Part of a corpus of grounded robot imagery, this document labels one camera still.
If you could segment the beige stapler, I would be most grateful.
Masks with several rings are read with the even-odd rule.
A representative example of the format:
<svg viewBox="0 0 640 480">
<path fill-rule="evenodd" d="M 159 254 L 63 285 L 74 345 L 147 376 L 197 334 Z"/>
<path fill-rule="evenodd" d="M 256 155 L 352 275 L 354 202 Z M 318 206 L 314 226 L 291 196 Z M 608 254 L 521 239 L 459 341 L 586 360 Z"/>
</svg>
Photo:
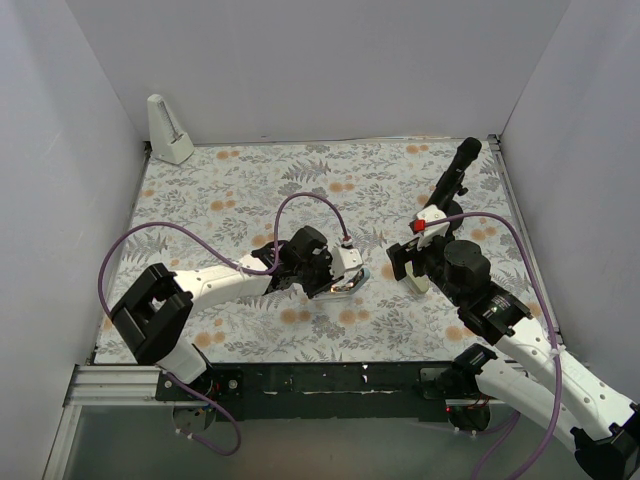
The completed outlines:
<svg viewBox="0 0 640 480">
<path fill-rule="evenodd" d="M 415 295 L 424 295 L 429 291 L 429 279 L 425 276 L 415 276 L 410 262 L 405 264 L 405 272 L 406 276 L 403 282 Z"/>
</svg>

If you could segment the light blue stapler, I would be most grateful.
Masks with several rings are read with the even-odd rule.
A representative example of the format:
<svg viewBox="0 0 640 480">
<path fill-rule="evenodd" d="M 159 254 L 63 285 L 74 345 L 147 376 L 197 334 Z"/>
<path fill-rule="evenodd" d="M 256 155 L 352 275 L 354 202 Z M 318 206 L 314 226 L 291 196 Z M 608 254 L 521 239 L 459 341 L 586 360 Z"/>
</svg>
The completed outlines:
<svg viewBox="0 0 640 480">
<path fill-rule="evenodd" d="M 370 271 L 363 267 L 352 278 L 332 285 L 328 291 L 314 297 L 316 301 L 336 301 L 353 296 L 370 279 Z"/>
</svg>

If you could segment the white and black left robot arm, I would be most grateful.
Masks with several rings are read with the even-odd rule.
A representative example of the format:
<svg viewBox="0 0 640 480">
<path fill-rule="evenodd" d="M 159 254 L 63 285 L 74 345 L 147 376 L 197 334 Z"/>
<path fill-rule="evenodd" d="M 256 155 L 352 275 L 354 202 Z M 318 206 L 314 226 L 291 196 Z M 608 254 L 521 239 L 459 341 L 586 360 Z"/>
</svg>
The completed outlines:
<svg viewBox="0 0 640 480">
<path fill-rule="evenodd" d="M 202 354 L 183 338 L 189 318 L 217 305 L 302 288 L 312 299 L 334 295 L 349 272 L 362 267 L 361 256 L 346 236 L 330 246 L 310 226 L 289 238 L 275 237 L 238 261 L 193 270 L 147 267 L 107 316 L 140 365 L 157 366 L 178 380 L 193 400 L 205 398 L 213 386 Z"/>
</svg>

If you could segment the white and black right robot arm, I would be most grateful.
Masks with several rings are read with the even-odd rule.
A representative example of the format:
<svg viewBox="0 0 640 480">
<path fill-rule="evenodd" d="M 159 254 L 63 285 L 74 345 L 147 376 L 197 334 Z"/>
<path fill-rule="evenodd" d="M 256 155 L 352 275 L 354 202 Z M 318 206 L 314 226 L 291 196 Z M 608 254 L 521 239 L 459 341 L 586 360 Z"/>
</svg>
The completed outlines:
<svg viewBox="0 0 640 480">
<path fill-rule="evenodd" d="M 639 467 L 639 405 L 561 346 L 517 297 L 494 283 L 478 244 L 436 236 L 387 250 L 394 277 L 427 277 L 485 340 L 446 374 L 464 397 L 499 399 L 556 437 L 593 479 L 629 479 Z"/>
</svg>

